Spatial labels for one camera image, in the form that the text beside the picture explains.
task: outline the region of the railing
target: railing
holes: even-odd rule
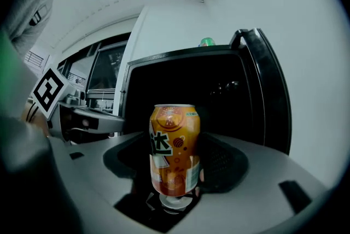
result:
[[[34,54],[31,51],[28,51],[28,53],[26,54],[24,61],[27,61],[30,65],[34,65],[40,68],[40,66],[42,65],[43,62],[43,58],[41,58],[40,56]]]
[[[68,80],[82,88],[84,88],[86,84],[86,79],[72,73],[68,74]]]

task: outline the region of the orange can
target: orange can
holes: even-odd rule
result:
[[[156,191],[183,196],[197,185],[200,118],[192,105],[156,105],[149,122],[150,170]]]

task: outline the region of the white wall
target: white wall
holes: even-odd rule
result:
[[[142,10],[127,43],[116,83],[114,104],[119,104],[120,89],[129,61],[163,52],[198,46],[203,38],[216,39],[207,6],[196,1],[167,1],[147,5]]]
[[[218,43],[260,27],[282,66],[291,100],[290,157],[334,186],[350,151],[349,25],[338,0],[205,0]]]
[[[81,49],[83,49],[83,48],[85,48],[93,43],[96,43],[96,42],[99,42],[101,40],[104,40],[104,39],[107,39],[107,38],[110,38],[113,36],[117,36],[120,34],[130,33],[132,31],[136,21],[137,21],[137,18],[133,18],[133,19],[122,21],[122,22],[118,22],[116,24],[112,24],[108,27],[105,27],[103,29],[96,31],[95,33],[88,35],[86,38],[76,42],[72,46],[65,47],[63,49],[63,52],[62,52],[62,50],[59,50],[55,54],[54,67],[56,68],[57,65],[62,60],[72,56],[73,54],[75,54],[79,50],[81,50]]]

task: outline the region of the gray surface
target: gray surface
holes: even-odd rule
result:
[[[98,112],[90,108],[75,108],[73,112],[88,118],[98,119],[98,129],[89,128],[85,132],[101,134],[111,132],[121,132],[125,126],[125,119],[109,113]]]
[[[74,160],[78,174],[105,199],[108,206],[130,192],[131,180],[120,179],[110,172],[103,164],[103,153],[136,135],[134,133],[68,148],[69,153],[79,151],[85,155]],[[242,183],[232,191],[203,194],[197,206],[169,233],[214,233],[220,230],[221,233],[248,234],[265,231],[294,215],[278,183],[296,180],[311,199],[326,192],[326,188],[315,177],[279,151],[230,137],[212,136],[242,150],[248,157],[249,171]],[[121,227],[126,229],[130,220],[120,221],[119,218],[118,221],[123,223],[123,226],[118,223],[117,228],[122,233]]]
[[[153,230],[135,223],[133,220],[115,210],[89,185],[81,176],[63,141],[49,138],[54,152],[57,168],[62,181],[76,205],[84,233],[155,233]],[[120,137],[125,141],[127,136]]]
[[[296,233],[301,227],[303,227],[310,218],[314,217],[329,199],[332,190],[328,190],[322,195],[318,196],[312,204],[309,204],[302,212],[298,213],[291,219],[284,221],[281,224],[278,224],[276,227],[268,229],[261,234],[292,234]]]
[[[201,201],[170,233],[257,233],[291,218],[294,213],[278,183],[296,180],[311,199],[325,187],[287,155],[274,149],[230,137],[213,137],[243,151],[249,171],[243,182],[227,194],[203,194]]]
[[[99,142],[73,145],[68,147],[68,153],[80,152],[84,157],[74,160],[78,168],[90,185],[112,206],[124,195],[131,191],[132,180],[115,176],[103,163],[103,154],[110,148],[121,144],[139,133],[127,134]]]

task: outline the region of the metal rim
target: metal rim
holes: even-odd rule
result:
[[[194,105],[186,105],[186,104],[160,104],[154,105],[156,108],[165,108],[165,107],[178,107],[178,108],[194,108]]]

